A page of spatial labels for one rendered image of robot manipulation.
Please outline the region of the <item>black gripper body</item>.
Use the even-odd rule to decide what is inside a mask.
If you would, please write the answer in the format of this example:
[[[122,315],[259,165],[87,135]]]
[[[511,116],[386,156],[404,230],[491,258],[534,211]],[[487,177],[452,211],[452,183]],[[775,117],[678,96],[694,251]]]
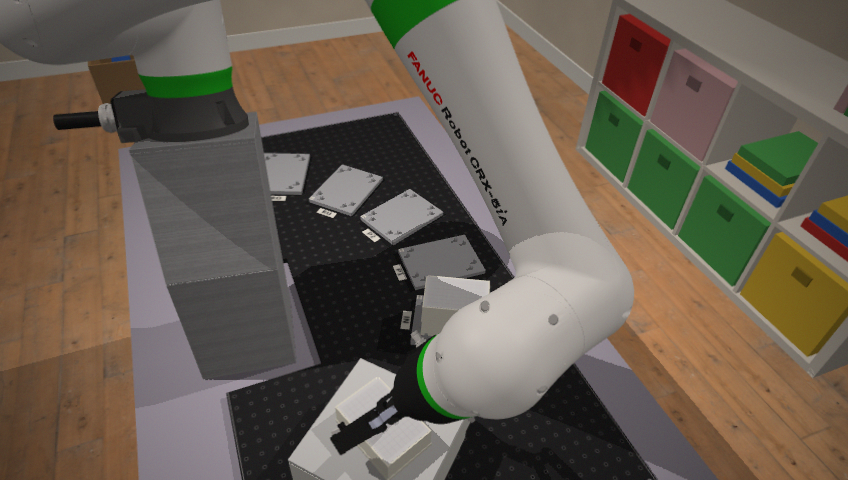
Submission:
[[[401,371],[402,371],[402,367],[403,367],[403,365],[402,365],[402,366],[401,366],[401,368],[398,370],[398,372],[397,372],[397,374],[396,374],[396,376],[395,376],[394,386],[393,386],[394,396],[392,396],[392,397],[391,397],[391,399],[390,399],[390,400],[386,403],[386,408],[388,409],[388,408],[390,408],[391,406],[393,406],[393,405],[394,405],[394,407],[395,407],[395,408],[396,408],[396,410],[397,410],[397,412],[396,412],[394,415],[392,415],[392,417],[394,417],[394,418],[397,418],[397,417],[399,417],[399,416],[401,416],[401,415],[403,415],[403,414],[404,414],[404,415],[406,415],[406,416],[408,416],[408,417],[410,417],[410,418],[412,418],[412,419],[415,419],[415,420],[418,420],[418,421],[424,421],[423,419],[419,418],[419,417],[418,417],[418,416],[417,416],[417,415],[416,415],[416,414],[415,414],[415,413],[414,413],[414,412],[413,412],[413,411],[409,408],[409,406],[407,405],[407,403],[406,403],[406,401],[405,401],[405,398],[404,398],[404,396],[403,396],[402,389],[401,389]]]

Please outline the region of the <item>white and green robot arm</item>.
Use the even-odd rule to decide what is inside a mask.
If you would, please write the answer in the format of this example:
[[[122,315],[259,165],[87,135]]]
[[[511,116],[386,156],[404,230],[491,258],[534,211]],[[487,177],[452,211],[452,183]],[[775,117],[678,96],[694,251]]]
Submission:
[[[631,274],[547,131],[496,0],[365,1],[464,161],[516,270],[438,335],[410,334],[403,396],[434,424],[517,416],[621,328],[634,302]],[[121,143],[190,142],[249,125],[220,0],[0,0],[0,43],[49,65],[134,56],[144,90],[120,91],[98,111],[55,114],[57,130],[102,126]]]

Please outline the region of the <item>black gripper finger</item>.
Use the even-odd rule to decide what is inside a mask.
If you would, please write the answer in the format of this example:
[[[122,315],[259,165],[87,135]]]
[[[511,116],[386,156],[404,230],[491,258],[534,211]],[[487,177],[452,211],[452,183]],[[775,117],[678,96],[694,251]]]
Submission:
[[[350,449],[361,444],[367,439],[383,433],[387,429],[386,424],[393,425],[406,415],[401,415],[398,418],[391,417],[397,410],[393,406],[386,408],[386,403],[389,398],[394,396],[394,390],[382,397],[376,404],[377,406],[353,421],[350,424],[345,424],[343,421],[338,424],[338,428],[334,429],[330,440],[337,449],[340,455],[345,454]],[[385,402],[386,401],[386,402]],[[388,419],[389,418],[389,419]],[[388,419],[388,420],[387,420]],[[334,434],[334,435],[333,435]]]

